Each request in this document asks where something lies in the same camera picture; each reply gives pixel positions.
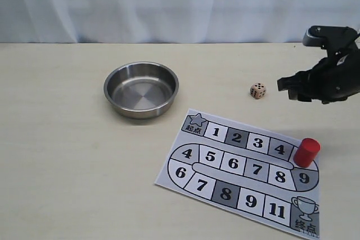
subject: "bowl rim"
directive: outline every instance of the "bowl rim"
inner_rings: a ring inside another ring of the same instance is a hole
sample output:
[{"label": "bowl rim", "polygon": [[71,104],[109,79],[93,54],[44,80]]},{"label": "bowl rim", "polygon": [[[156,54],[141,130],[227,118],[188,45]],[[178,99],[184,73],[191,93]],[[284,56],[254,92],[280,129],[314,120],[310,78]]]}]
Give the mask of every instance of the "bowl rim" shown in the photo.
[{"label": "bowl rim", "polygon": [[[162,104],[156,106],[156,107],[153,107],[153,108],[149,108],[149,109],[131,109],[131,108],[127,108],[127,107],[123,107],[123,106],[119,106],[117,103],[114,102],[114,100],[110,97],[108,91],[107,91],[107,86],[109,84],[109,81],[111,80],[111,78],[114,76],[114,74],[116,74],[119,70],[122,70],[124,69],[125,67],[127,66],[130,66],[130,65],[141,65],[141,64],[148,64],[148,65],[154,65],[154,66],[158,66],[158,67],[161,67],[163,68],[164,70],[166,70],[171,76],[172,78],[174,79],[175,81],[175,89],[171,95],[170,98],[168,98],[165,102],[163,102]],[[178,76],[176,76],[175,72],[170,69],[169,67],[163,65],[163,64],[160,64],[160,63],[157,63],[157,62],[152,62],[152,61],[136,61],[136,62],[131,62],[131,63],[127,63],[127,64],[124,64],[124,65],[121,65],[119,67],[117,67],[115,70],[113,70],[105,79],[105,82],[103,84],[103,92],[105,94],[105,97],[106,99],[116,108],[120,109],[120,110],[123,110],[123,111],[128,111],[128,112],[151,112],[151,111],[156,111],[158,109],[161,109],[163,107],[165,107],[166,105],[169,105],[171,103],[173,103],[176,95],[178,94],[179,92],[179,79],[178,79]]]}]

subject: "white backdrop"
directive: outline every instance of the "white backdrop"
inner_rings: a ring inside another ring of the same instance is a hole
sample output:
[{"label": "white backdrop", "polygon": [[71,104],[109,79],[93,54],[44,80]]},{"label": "white backdrop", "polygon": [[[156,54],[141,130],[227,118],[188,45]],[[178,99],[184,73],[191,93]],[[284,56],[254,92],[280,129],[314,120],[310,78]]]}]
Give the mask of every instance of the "white backdrop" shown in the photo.
[{"label": "white backdrop", "polygon": [[0,42],[296,42],[360,0],[0,0]]}]

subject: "trophy icon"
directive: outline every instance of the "trophy icon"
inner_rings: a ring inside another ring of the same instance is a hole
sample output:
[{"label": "trophy icon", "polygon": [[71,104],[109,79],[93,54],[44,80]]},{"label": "trophy icon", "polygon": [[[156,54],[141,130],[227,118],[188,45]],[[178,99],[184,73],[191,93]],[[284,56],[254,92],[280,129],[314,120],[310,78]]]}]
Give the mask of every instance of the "trophy icon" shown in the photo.
[{"label": "trophy icon", "polygon": [[305,197],[293,197],[291,202],[303,213],[300,218],[306,221],[312,221],[309,217],[311,214],[319,213],[319,206],[313,201]]}]

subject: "white table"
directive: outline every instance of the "white table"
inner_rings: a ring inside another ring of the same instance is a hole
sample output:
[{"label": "white table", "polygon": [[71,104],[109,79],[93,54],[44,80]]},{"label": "white table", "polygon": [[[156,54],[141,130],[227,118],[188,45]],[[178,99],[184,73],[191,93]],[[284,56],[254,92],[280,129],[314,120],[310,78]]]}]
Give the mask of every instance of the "white table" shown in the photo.
[{"label": "white table", "polygon": [[[301,44],[1,44],[0,239],[297,239],[154,185],[189,107],[320,141],[322,239],[358,239],[360,95],[322,105],[277,90],[324,56]],[[119,117],[102,91],[139,60],[179,77],[152,121]]]}]

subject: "star icon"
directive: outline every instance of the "star icon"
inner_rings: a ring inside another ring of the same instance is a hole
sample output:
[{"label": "star icon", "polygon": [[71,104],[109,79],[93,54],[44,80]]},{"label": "star icon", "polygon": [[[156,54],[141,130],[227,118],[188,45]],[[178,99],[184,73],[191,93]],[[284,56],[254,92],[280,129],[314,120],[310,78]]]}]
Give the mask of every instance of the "star icon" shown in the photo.
[{"label": "star icon", "polygon": [[202,126],[203,122],[206,122],[206,119],[201,117],[201,114],[197,114],[196,116],[191,115],[191,125],[198,125],[198,126]]}]

